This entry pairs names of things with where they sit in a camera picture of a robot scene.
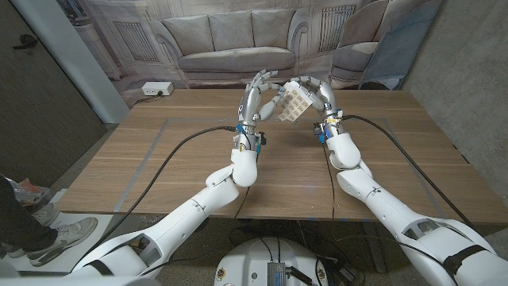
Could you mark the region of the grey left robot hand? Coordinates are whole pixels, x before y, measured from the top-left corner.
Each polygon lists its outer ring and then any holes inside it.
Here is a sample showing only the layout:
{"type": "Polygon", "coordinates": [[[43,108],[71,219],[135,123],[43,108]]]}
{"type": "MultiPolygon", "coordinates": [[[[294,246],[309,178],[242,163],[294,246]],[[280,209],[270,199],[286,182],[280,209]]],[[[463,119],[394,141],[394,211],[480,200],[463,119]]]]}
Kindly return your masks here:
{"type": "Polygon", "coordinates": [[[244,96],[238,108],[239,133],[235,148],[243,150],[256,151],[255,128],[257,122],[267,121],[275,110],[276,103],[282,98],[284,87],[276,83],[270,83],[267,80],[272,76],[278,75],[278,71],[259,71],[250,83],[246,85],[244,96]],[[276,90],[277,94],[268,103],[264,104],[260,110],[257,110],[260,104],[260,94],[267,90],[276,90]]]}

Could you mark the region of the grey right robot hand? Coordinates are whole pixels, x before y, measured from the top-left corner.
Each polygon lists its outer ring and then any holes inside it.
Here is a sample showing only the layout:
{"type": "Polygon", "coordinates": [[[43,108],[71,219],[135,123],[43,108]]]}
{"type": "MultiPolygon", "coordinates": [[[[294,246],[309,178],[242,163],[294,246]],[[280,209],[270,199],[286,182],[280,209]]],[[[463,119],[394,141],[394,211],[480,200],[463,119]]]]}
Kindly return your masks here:
{"type": "Polygon", "coordinates": [[[335,95],[330,85],[312,76],[299,76],[291,79],[295,81],[312,101],[312,107],[322,118],[321,133],[318,135],[322,142],[340,134],[341,116],[337,110],[335,95]]]}

